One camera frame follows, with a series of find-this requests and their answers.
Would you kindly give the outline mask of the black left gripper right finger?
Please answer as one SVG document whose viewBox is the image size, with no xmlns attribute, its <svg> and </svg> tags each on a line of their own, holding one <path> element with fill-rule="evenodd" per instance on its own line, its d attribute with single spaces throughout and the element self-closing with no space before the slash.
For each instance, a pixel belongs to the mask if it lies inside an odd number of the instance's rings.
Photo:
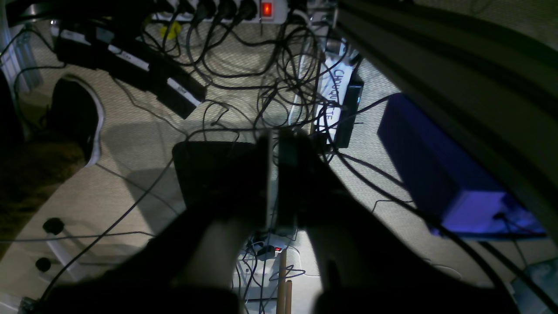
<svg viewBox="0 0 558 314">
<path fill-rule="evenodd" d="M 279 131 L 278 222 L 307 232 L 323 293 L 315 314 L 513 314 L 515 303 L 488 263 L 456 235 L 492 288 L 436 270 L 357 201 L 315 153 L 307 134 Z"/>
</svg>

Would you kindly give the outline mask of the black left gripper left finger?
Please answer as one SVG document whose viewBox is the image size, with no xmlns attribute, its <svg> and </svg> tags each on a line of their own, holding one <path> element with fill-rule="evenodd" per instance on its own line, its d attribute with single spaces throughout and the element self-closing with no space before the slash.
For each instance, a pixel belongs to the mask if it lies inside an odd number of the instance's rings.
<svg viewBox="0 0 558 314">
<path fill-rule="evenodd" d="M 141 297 L 141 313 L 184 307 L 201 314 L 205 307 L 239 314 L 230 282 L 241 246 L 266 223 L 267 144 L 176 144 L 174 169 L 187 208 L 103 282 Z"/>
</svg>

